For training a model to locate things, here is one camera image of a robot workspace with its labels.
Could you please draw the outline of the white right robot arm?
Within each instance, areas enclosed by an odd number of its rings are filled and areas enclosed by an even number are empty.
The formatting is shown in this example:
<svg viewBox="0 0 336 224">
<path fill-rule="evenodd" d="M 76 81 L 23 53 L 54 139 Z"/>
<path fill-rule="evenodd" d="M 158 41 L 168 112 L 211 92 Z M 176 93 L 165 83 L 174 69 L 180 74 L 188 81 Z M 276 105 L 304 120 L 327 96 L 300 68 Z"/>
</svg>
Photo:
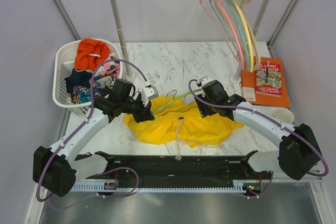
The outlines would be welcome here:
<svg viewBox="0 0 336 224">
<path fill-rule="evenodd" d="M 229 96 L 223 85 L 209 77 L 190 80 L 201 89 L 194 95 L 202 117 L 219 115 L 256 131 L 277 147 L 276 151 L 251 151 L 240 166 L 241 174 L 248 179 L 259 172 L 283 172 L 294 180 L 305 175 L 324 177 L 329 168 L 323 158 L 311 127 L 295 126 L 277 120 L 257 110 L 245 98 Z"/>
</svg>

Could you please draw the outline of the green hanger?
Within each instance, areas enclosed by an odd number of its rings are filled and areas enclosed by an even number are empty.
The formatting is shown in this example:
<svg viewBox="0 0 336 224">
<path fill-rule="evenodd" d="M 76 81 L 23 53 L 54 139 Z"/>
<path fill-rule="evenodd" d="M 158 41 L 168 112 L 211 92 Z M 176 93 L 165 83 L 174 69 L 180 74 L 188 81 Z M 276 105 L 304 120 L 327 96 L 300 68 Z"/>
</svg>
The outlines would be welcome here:
<svg viewBox="0 0 336 224">
<path fill-rule="evenodd" d="M 163 104 L 162 106 L 160 106 L 158 109 L 154 110 L 152 113 L 153 115 L 157 114 L 158 112 L 160 112 L 161 110 L 165 109 L 167 106 L 169 106 L 170 104 L 180 100 L 180 99 L 183 99 L 185 98 L 186 96 L 188 95 L 191 95 L 192 93 L 189 91 L 189 92 L 186 92 L 178 97 L 173 97 L 170 101 L 168 101 L 167 103 Z"/>
</svg>

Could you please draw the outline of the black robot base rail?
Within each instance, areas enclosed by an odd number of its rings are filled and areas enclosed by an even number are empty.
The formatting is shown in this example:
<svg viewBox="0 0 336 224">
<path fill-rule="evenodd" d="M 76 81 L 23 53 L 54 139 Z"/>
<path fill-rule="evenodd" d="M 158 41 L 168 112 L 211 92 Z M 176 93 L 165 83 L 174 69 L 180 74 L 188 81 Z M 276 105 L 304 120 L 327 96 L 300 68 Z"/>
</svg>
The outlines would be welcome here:
<svg viewBox="0 0 336 224">
<path fill-rule="evenodd" d="M 229 187 L 235 180 L 266 181 L 270 172 L 248 168 L 243 156 L 104 155 L 108 164 L 91 179 L 117 179 L 133 187 Z"/>
</svg>

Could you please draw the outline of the yellow shorts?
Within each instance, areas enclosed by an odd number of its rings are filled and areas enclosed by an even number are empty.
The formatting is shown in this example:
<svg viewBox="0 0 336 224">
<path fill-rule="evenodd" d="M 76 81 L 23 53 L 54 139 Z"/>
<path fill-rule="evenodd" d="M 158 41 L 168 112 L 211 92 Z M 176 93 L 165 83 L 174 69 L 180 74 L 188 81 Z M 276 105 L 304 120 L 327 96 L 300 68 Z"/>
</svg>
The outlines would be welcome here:
<svg viewBox="0 0 336 224">
<path fill-rule="evenodd" d="M 158 109 L 172 98 L 158 97 L 152 109 Z M 140 155 L 220 155 L 221 145 L 243 125 L 218 114 L 201 117 L 195 102 L 188 105 L 180 99 L 154 115 L 153 121 L 137 123 L 126 115 L 124 123 L 136 139 Z"/>
</svg>

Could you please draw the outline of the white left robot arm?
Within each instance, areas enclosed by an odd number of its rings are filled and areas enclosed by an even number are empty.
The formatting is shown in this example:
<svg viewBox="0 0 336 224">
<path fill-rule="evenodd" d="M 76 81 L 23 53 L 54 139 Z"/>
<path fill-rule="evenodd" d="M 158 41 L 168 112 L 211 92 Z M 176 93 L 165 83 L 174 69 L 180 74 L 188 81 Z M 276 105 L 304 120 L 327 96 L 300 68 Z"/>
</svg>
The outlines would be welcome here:
<svg viewBox="0 0 336 224">
<path fill-rule="evenodd" d="M 77 159 L 80 151 L 91 139 L 121 114 L 130 114 L 139 122 L 153 121 L 151 100 L 158 97 L 156 88 L 145 83 L 142 91 L 133 98 L 130 93 L 132 82 L 117 79 L 107 97 L 94 100 L 91 109 L 69 134 L 50 147 L 40 146 L 34 152 L 33 181 L 37 188 L 45 188 L 63 197 L 76 182 L 94 175 L 111 178 L 115 165 L 108 161 L 106 153 L 97 152 Z"/>
</svg>

